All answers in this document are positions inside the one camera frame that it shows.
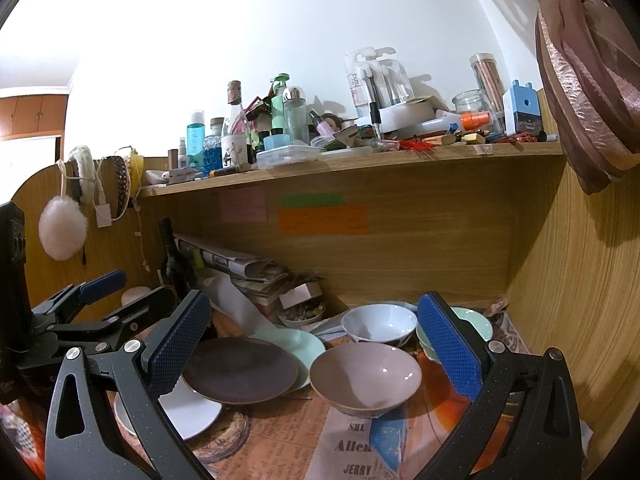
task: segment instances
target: fluffy white ball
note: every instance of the fluffy white ball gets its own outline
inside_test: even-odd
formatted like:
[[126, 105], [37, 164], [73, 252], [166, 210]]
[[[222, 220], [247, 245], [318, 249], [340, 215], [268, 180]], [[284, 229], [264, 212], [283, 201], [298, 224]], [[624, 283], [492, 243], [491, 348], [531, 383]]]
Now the fluffy white ball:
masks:
[[42, 210], [38, 236], [44, 251], [62, 262], [76, 254], [86, 239], [87, 219], [78, 202], [68, 196], [55, 196]]

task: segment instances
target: ceiling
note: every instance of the ceiling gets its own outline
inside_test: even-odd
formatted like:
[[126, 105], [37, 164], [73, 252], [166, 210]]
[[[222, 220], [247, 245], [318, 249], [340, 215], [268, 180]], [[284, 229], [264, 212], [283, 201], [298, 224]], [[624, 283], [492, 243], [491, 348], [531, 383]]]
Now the ceiling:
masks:
[[20, 0], [0, 29], [0, 89], [67, 86], [118, 0]]

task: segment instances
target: cabinet door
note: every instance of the cabinet door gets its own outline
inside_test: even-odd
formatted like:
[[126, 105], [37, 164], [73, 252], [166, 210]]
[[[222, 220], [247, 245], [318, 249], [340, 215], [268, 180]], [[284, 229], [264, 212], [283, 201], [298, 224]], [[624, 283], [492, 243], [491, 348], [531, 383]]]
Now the cabinet door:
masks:
[[18, 102], [15, 105], [14, 127], [11, 130], [12, 135], [30, 134], [38, 131], [41, 104], [41, 95], [18, 97]]
[[0, 99], [0, 137], [11, 135], [11, 127], [14, 124], [15, 104], [17, 101], [17, 97]]
[[39, 132], [65, 129], [66, 95], [43, 95], [40, 107]]

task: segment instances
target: pink bowl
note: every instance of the pink bowl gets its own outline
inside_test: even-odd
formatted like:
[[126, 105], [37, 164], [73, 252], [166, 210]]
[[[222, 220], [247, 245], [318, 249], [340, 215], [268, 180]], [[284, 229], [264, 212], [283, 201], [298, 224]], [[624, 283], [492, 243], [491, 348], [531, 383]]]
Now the pink bowl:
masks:
[[314, 390], [337, 410], [375, 418], [411, 397], [420, 387], [422, 373], [403, 350], [360, 342], [318, 356], [309, 377]]

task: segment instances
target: green sticky note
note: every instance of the green sticky note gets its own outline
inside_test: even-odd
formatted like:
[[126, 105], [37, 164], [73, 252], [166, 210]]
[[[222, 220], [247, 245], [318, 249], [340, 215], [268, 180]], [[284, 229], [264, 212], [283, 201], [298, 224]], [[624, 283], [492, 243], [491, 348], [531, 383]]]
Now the green sticky note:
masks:
[[283, 209], [300, 209], [303, 207], [329, 207], [344, 205], [342, 193], [301, 193], [282, 197], [280, 207]]

